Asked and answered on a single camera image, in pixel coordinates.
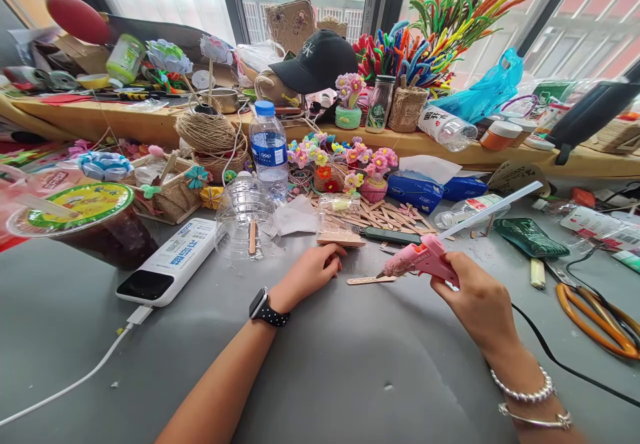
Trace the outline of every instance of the tissue pack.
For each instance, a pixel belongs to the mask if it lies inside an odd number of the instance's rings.
[[[476,177],[452,177],[445,184],[442,198],[458,202],[482,196],[485,192],[487,192],[487,185]]]
[[[438,183],[414,171],[394,172],[387,183],[389,196],[404,204],[411,204],[426,214],[431,214],[440,204],[444,192]]]

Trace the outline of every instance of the pink hot glue gun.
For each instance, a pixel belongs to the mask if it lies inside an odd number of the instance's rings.
[[[408,271],[420,271],[420,274],[431,274],[450,282],[460,288],[458,276],[450,264],[441,259],[447,252],[445,246],[432,234],[420,238],[422,244],[409,244],[385,263],[385,270],[378,274],[378,279],[386,276],[402,276]]]

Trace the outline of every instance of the white cable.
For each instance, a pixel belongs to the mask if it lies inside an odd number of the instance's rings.
[[[236,151],[236,148],[238,146],[238,136],[240,136],[240,133],[242,132],[242,116],[240,116],[240,112],[247,106],[247,104],[249,104],[249,101],[245,102],[242,105],[242,107],[240,109],[238,109],[238,132],[236,132],[236,134],[235,134],[235,141],[233,142],[233,152],[231,153],[231,157],[227,161],[227,164],[225,165],[225,168],[222,170],[222,187],[226,187],[227,186],[227,183],[225,182],[225,172],[227,172],[227,168],[229,167],[229,164],[231,164],[231,161],[233,160],[233,157],[235,156],[235,151]]]
[[[129,333],[129,331],[133,328],[134,324],[142,324],[142,322],[151,313],[151,310],[152,310],[152,308],[146,307],[146,306],[139,306],[135,310],[135,312],[128,318],[127,326],[124,328],[124,330],[120,333],[118,338],[111,345],[111,347],[109,348],[109,350],[107,351],[105,356],[102,358],[102,360],[100,362],[98,362],[98,365],[96,367],[94,367],[93,370],[89,374],[84,376],[79,381],[74,382],[73,384],[68,386],[66,389],[63,389],[62,391],[60,391],[60,392],[58,392],[58,393],[46,398],[44,401],[40,401],[40,402],[38,402],[38,404],[34,404],[31,407],[28,407],[24,411],[20,411],[17,414],[14,414],[14,415],[6,418],[6,419],[3,419],[2,421],[0,421],[0,427],[4,426],[5,424],[9,424],[10,422],[15,421],[16,419],[20,419],[22,416],[26,416],[27,414],[35,411],[36,409],[40,409],[42,406],[47,405],[52,401],[55,401],[58,397],[64,396],[64,394],[67,394],[68,392],[70,392],[70,391],[74,390],[76,387],[78,387],[80,384],[84,383],[86,380],[92,378],[92,376],[94,374],[96,374],[96,372],[98,372],[100,369],[102,369],[102,366],[104,366],[105,363],[109,360],[109,358],[111,357],[111,355],[115,351],[115,348],[118,347],[118,344],[120,344],[120,342],[122,342],[122,339],[124,339],[124,337]]]

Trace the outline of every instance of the silver bracelet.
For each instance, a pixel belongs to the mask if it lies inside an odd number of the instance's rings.
[[[510,398],[516,401],[522,401],[526,403],[538,403],[538,402],[544,401],[545,399],[548,399],[549,396],[551,396],[551,394],[555,394],[555,386],[553,385],[553,381],[551,380],[549,374],[547,374],[547,372],[542,368],[542,366],[540,366],[540,371],[542,372],[542,375],[545,377],[545,385],[542,389],[540,389],[538,392],[534,394],[522,394],[522,393],[513,392],[498,380],[498,378],[495,375],[495,372],[493,372],[493,369],[491,370],[491,377],[493,378],[493,381],[497,384],[497,386],[500,389],[502,389],[502,392],[504,392],[504,394],[508,395]]]
[[[500,414],[502,414],[503,416],[510,417],[517,421],[526,422],[527,424],[531,424],[536,427],[546,427],[548,429],[562,428],[565,431],[568,431],[571,424],[573,424],[573,420],[571,419],[571,413],[569,411],[567,411],[565,415],[556,414],[555,415],[557,419],[556,422],[547,422],[547,421],[534,421],[533,419],[525,419],[524,417],[511,414],[509,412],[509,408],[507,407],[507,403],[498,404],[498,410],[500,411]]]

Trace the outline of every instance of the wooden shelf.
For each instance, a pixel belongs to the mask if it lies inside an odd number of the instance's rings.
[[[50,106],[37,100],[25,99],[13,101],[13,104],[18,109],[66,131],[70,139],[99,139],[107,129],[108,123],[117,137],[134,138],[140,142],[170,148],[176,148],[179,142],[173,128],[175,116],[168,116],[165,109],[148,114],[131,112],[128,105],[120,103],[99,105],[96,102],[82,102]],[[236,114],[228,115],[228,118],[233,122],[238,120]],[[248,132],[252,118],[251,112],[242,115],[244,132]],[[334,125],[321,127],[329,134],[335,134],[338,142],[351,142],[353,136],[360,135],[368,146],[392,147],[400,157],[434,155],[474,171],[494,171],[505,161],[517,160],[535,163],[547,175],[620,179],[640,177],[640,157],[605,154],[582,146],[578,146],[571,153],[566,165],[556,166],[556,150],[538,151],[522,145],[515,149],[509,147],[501,152],[492,152],[474,143],[462,152],[451,153],[423,133],[400,134],[386,130],[380,134],[372,134],[362,128],[346,131]],[[289,141],[300,141],[310,129],[305,124],[288,123],[286,131]]]

